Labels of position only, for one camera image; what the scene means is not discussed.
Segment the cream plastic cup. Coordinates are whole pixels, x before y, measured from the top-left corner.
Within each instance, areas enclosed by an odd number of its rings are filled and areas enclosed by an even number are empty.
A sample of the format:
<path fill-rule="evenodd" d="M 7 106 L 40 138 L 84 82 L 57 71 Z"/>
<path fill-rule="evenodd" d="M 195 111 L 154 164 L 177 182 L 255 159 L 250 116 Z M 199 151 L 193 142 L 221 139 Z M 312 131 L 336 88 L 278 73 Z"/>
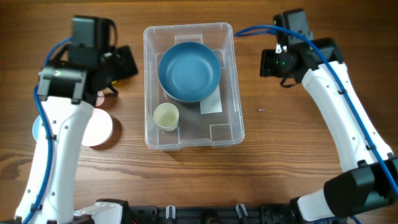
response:
<path fill-rule="evenodd" d="M 177 128 L 179 110 L 171 103 L 162 103 L 154 110 L 154 121 L 160 129 L 173 131 Z"/>

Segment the dark blue bowl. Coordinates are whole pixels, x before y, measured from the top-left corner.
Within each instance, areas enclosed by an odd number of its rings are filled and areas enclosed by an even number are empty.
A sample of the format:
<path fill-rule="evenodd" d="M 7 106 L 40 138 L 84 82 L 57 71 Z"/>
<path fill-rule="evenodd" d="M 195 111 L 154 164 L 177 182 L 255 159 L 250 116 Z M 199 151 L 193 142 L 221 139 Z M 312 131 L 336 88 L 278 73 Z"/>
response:
<path fill-rule="evenodd" d="M 196 103 L 209 97 L 218 87 L 221 64 L 209 47 L 198 42 L 182 42 L 163 54 L 158 79 L 171 98 Z"/>

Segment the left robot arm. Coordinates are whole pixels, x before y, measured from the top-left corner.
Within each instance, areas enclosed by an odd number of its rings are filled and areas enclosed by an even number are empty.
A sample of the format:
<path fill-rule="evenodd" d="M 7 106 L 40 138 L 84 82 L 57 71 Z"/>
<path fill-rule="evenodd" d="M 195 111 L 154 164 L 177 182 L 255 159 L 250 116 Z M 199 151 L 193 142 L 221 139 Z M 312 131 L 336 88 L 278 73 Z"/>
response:
<path fill-rule="evenodd" d="M 78 158 L 98 92 L 138 73 L 131 49 L 117 42 L 111 19 L 75 16 L 71 36 L 46 56 L 34 88 L 42 122 L 14 223 L 74 222 Z"/>

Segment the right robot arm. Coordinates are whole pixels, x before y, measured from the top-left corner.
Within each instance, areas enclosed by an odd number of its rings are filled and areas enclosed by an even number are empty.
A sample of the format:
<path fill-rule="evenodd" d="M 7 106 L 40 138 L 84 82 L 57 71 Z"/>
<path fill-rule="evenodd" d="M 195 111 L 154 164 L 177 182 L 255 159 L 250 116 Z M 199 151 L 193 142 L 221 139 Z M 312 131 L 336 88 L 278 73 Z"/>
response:
<path fill-rule="evenodd" d="M 397 200 L 397 158 L 367 116 L 331 38 L 315 39 L 301 9 L 274 17 L 275 50 L 262 53 L 263 77 L 293 78 L 317 104 L 335 142 L 342 173 L 294 200 L 305 222 L 347 218 Z"/>

